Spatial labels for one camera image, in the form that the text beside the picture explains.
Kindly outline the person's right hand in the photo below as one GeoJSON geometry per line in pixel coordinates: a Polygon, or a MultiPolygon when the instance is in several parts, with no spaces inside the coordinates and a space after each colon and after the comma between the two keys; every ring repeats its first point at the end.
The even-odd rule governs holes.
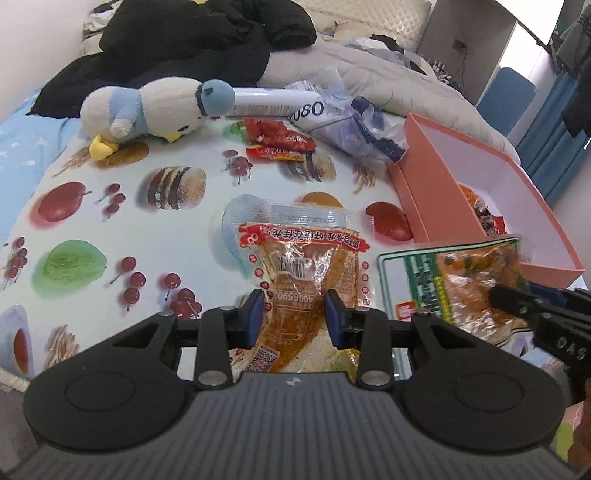
{"type": "Polygon", "coordinates": [[[586,398],[582,404],[581,422],[574,430],[573,443],[568,451],[568,463],[576,470],[584,470],[591,463],[591,383],[585,382],[586,398]]]}

